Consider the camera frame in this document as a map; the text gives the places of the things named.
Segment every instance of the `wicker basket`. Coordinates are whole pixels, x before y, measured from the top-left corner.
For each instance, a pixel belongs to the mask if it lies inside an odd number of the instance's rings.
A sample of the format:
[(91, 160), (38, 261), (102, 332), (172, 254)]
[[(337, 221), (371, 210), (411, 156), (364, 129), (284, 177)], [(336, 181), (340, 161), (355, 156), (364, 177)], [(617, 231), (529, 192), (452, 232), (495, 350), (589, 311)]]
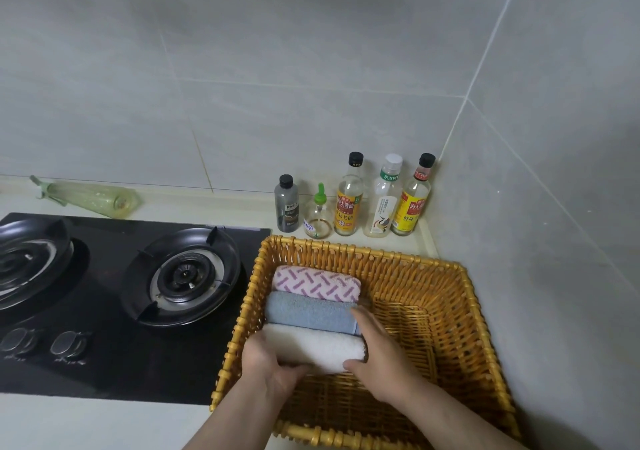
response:
[[(346, 244), (269, 236), (262, 242), (234, 328), (211, 410), (241, 374), (244, 341), (262, 327), (275, 269), (283, 264), (348, 273), (361, 299), (422, 375), (487, 421), (520, 439), (515, 409), (467, 271), (457, 263)], [(306, 377), (284, 405), (274, 434), (313, 446), (400, 450), (430, 447), (391, 406), (351, 374)]]

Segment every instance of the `gray bottle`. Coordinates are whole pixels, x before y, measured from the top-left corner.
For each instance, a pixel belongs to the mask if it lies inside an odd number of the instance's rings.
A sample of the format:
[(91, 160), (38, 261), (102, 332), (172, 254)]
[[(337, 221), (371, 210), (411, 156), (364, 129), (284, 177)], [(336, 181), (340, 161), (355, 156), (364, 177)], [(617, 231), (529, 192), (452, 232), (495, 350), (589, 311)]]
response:
[(274, 190), (276, 194), (276, 218), (278, 229), (293, 232), (298, 229), (298, 186), (291, 175), (281, 175), (280, 183)]

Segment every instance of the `blue towel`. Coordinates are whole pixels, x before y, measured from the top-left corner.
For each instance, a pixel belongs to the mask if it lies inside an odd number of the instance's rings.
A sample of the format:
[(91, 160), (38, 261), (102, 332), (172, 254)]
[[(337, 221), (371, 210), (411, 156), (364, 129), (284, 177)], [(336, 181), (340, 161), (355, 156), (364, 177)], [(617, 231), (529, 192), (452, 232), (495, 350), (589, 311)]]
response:
[(264, 315), (270, 324), (360, 335), (349, 309), (357, 303), (319, 300), (288, 292), (271, 292)]

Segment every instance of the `white bottle cap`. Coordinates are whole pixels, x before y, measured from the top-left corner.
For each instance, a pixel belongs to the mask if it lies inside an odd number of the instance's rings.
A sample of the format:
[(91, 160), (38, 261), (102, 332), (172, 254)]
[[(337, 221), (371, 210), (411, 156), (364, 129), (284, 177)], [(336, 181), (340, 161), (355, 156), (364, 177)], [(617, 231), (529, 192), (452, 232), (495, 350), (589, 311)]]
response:
[(402, 167), (402, 156), (398, 154), (389, 153), (385, 157), (385, 160), (387, 161), (389, 167), (391, 167), (393, 170), (400, 170), (400, 167)]

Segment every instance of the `black bottle cap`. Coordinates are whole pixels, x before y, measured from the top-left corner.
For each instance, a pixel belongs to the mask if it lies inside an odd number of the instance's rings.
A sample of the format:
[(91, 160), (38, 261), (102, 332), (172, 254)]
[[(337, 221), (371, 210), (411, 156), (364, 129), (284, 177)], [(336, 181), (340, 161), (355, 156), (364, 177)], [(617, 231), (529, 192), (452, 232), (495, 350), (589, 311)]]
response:
[(352, 151), (349, 154), (349, 165), (352, 167), (361, 167), (362, 161), (364, 160), (364, 155), (359, 151)]
[(431, 168), (433, 164), (436, 163), (436, 157), (430, 153), (423, 153), (419, 163), (420, 167)]
[(291, 188), (293, 187), (293, 177), (289, 174), (280, 175), (280, 187)]

